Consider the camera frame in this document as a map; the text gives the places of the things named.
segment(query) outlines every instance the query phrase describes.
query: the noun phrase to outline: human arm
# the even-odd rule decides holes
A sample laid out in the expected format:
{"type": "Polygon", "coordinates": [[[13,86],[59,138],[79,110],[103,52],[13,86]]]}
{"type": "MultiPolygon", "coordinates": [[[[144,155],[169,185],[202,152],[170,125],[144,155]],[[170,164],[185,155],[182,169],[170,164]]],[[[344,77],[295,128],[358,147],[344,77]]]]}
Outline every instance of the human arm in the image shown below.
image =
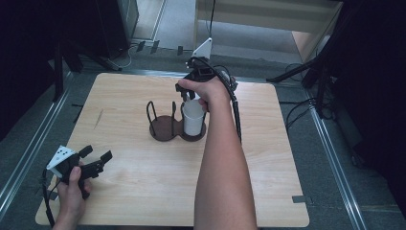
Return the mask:
{"type": "MultiPolygon", "coordinates": [[[[53,230],[76,229],[80,218],[84,214],[86,204],[78,186],[80,175],[80,167],[74,167],[69,176],[69,185],[63,182],[57,185],[60,208],[53,230]]],[[[85,180],[84,189],[86,192],[90,193],[90,187],[90,182],[85,180]]]]}
{"type": "Polygon", "coordinates": [[[257,229],[248,166],[234,125],[230,96],[218,78],[207,82],[180,80],[195,91],[210,123],[197,180],[195,229],[257,229]]]}

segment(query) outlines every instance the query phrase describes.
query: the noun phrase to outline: wooden board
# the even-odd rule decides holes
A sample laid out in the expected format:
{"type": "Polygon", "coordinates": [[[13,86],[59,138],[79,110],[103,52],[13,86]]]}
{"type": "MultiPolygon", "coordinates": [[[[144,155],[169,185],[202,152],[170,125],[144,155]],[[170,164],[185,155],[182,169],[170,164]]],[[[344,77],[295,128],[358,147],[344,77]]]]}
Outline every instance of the wooden board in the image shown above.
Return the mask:
{"type": "MultiPolygon", "coordinates": [[[[113,159],[98,178],[92,179],[93,192],[81,224],[192,226],[194,192],[206,138],[190,143],[176,137],[162,143],[148,130],[149,101],[154,102],[157,116],[170,115],[171,102],[175,101],[175,117],[180,120],[182,99],[175,92],[177,81],[98,75],[68,147],[81,150],[92,145],[94,152],[83,159],[85,164],[98,160],[108,150],[113,159]]],[[[258,225],[307,226],[305,204],[292,201],[292,196],[302,195],[302,189],[274,86],[240,82],[236,95],[258,225]]],[[[51,206],[56,217],[58,201],[51,206]]],[[[35,219],[48,224],[43,203],[35,219]]]]}

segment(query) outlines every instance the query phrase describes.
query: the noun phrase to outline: human hand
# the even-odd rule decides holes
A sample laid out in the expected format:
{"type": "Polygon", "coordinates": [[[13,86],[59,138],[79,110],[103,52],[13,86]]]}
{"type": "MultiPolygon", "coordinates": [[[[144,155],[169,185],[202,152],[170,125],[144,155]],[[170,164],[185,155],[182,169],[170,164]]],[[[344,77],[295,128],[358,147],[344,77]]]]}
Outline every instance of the human hand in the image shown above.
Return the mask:
{"type": "Polygon", "coordinates": [[[213,104],[230,103],[230,95],[218,77],[206,82],[181,79],[178,84],[183,88],[196,92],[200,96],[199,103],[206,112],[209,111],[208,104],[212,108],[213,104]]]}
{"type": "MultiPolygon", "coordinates": [[[[69,176],[69,185],[63,182],[57,185],[60,208],[53,229],[76,229],[80,218],[83,216],[86,205],[78,185],[80,176],[81,169],[76,166],[69,176]]],[[[91,184],[89,180],[84,181],[84,190],[90,193],[91,184]]]]}

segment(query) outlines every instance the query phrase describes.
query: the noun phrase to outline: white cup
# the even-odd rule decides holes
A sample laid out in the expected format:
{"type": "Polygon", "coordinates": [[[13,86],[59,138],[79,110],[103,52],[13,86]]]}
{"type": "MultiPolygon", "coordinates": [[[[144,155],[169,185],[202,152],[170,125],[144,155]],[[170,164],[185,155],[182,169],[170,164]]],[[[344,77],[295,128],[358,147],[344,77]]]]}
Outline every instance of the white cup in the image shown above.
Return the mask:
{"type": "Polygon", "coordinates": [[[183,106],[183,131],[190,136],[200,134],[204,111],[198,100],[187,100],[183,106]]]}

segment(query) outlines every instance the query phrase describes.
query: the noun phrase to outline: metal bar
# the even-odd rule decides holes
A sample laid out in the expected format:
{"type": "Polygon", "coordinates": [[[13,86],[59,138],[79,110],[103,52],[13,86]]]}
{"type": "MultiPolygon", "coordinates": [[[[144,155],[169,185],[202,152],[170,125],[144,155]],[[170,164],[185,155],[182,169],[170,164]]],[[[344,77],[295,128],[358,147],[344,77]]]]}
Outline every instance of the metal bar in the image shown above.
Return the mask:
{"type": "Polygon", "coordinates": [[[52,125],[54,124],[55,119],[60,112],[60,109],[63,107],[66,98],[68,97],[68,93],[70,91],[71,86],[70,81],[72,80],[72,78],[73,78],[72,74],[69,72],[66,78],[68,82],[66,90],[63,92],[60,99],[51,105],[44,120],[37,129],[32,141],[27,146],[20,161],[18,162],[9,180],[7,181],[5,187],[1,191],[0,221],[3,219],[4,215],[9,209],[11,202],[14,199],[15,195],[17,194],[17,191],[21,183],[23,182],[28,170],[30,169],[31,165],[33,164],[33,161],[35,160],[38,151],[42,146],[42,143],[44,142],[46,136],[48,135],[48,132],[50,131],[52,125]]]}
{"type": "MultiPolygon", "coordinates": [[[[306,95],[308,98],[313,97],[312,94],[308,91],[306,91],[306,95]]],[[[355,195],[353,194],[350,184],[347,181],[344,170],[341,167],[340,161],[337,157],[335,148],[328,135],[325,122],[322,119],[320,119],[314,106],[310,107],[310,112],[311,116],[313,117],[314,124],[316,125],[317,131],[319,132],[323,147],[325,148],[328,162],[331,166],[335,181],[337,183],[341,197],[343,198],[344,204],[349,214],[352,227],[353,229],[360,230],[368,229],[365,224],[364,218],[362,217],[362,214],[360,212],[360,208],[356,201],[355,195]]]]}

